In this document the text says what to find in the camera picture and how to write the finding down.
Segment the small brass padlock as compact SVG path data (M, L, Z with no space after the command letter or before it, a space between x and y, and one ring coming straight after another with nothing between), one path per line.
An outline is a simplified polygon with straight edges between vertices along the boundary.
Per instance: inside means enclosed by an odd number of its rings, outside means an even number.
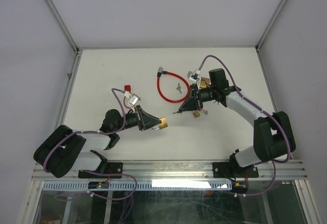
M193 114L194 118L197 118L200 116L200 112L197 110L193 111L192 114Z

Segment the medium brass padlock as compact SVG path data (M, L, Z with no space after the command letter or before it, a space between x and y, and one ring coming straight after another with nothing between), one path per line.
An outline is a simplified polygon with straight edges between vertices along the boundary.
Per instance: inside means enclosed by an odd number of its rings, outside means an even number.
M154 127L152 127L152 130L162 130L168 127L168 122L166 117L162 117L159 119L160 123L158 125L155 125Z

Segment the cable lock keys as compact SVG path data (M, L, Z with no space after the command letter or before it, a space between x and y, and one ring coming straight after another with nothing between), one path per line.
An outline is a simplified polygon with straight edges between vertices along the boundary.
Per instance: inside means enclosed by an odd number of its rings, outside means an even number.
M179 91L180 94L182 94L180 83L178 83L176 90Z

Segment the large brass padlock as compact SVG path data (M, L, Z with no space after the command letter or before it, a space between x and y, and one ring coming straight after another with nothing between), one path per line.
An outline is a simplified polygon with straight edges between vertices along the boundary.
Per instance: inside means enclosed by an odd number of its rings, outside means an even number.
M211 85L211 81L209 78L202 77L200 80L200 88L207 88Z

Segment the small red padlock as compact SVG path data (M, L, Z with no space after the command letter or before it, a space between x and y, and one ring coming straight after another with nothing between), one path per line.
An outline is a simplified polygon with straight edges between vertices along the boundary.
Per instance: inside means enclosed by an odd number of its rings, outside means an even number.
M124 89L125 89L125 91L130 92L131 91L131 86L130 85L125 85Z

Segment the red cable lock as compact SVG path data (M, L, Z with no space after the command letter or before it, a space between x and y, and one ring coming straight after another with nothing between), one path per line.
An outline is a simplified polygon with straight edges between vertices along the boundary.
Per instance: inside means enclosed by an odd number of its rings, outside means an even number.
M173 77L174 79L176 79L178 81L175 86L173 86L171 88L165 87L162 91L162 89L161 89L161 77L162 76ZM182 94L180 94L179 91L176 90L178 83L180 83L180 85L181 85ZM188 95L190 93L190 85L186 81L186 79L184 79L182 76L180 76L176 73L165 71L163 69L163 67L158 68L158 71L156 74L156 88L157 88L158 94L160 95L160 97L162 99L164 99L165 101L167 101L169 103L173 103L173 104L178 104L178 103L184 102L184 100L188 97ZM171 98L170 96L166 96L165 91L168 91L168 90L170 90L170 94L172 94L173 91L176 91L178 93L178 96L174 96L174 98Z

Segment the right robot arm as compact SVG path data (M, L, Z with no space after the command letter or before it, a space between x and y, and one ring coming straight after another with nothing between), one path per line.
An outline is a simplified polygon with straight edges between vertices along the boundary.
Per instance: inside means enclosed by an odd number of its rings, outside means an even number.
M271 113L258 106L236 85L229 85L223 69L209 72L210 83L205 88L200 87L199 70L189 72L188 78L194 84L190 85L189 95L177 111L179 114L201 111L205 102L216 101L238 113L253 127L253 145L242 151L236 150L219 172L227 177L241 176L255 164L276 161L280 156L290 158L296 144L289 117L284 111Z

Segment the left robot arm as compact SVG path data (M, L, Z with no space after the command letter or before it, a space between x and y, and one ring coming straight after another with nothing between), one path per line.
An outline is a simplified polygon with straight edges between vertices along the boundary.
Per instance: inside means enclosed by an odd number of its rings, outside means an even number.
M71 170L89 170L94 176L102 177L107 171L107 159L99 151L111 150L120 140L118 133L133 127L140 131L163 129L167 121L145 112L140 105L123 115L110 109L100 129L94 132L77 132L60 125L36 149L33 159L56 178Z

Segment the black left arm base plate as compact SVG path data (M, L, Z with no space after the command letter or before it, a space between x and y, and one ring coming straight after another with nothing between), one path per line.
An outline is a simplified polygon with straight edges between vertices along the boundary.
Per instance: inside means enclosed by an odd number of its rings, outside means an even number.
M78 178L108 178L109 174L114 174L114 176L110 176L111 178L122 178L123 173L123 163L120 162L107 162L107 163L101 163L100 166L94 171L95 173L99 173L101 175L97 174L91 174L87 171L80 170L78 172Z

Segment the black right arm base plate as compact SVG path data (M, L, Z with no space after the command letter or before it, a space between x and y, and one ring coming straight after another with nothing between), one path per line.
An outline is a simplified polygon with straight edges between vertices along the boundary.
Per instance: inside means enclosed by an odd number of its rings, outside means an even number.
M235 180L236 178L258 178L259 172L255 165L240 167L238 164L228 162L213 162L214 178L226 178Z

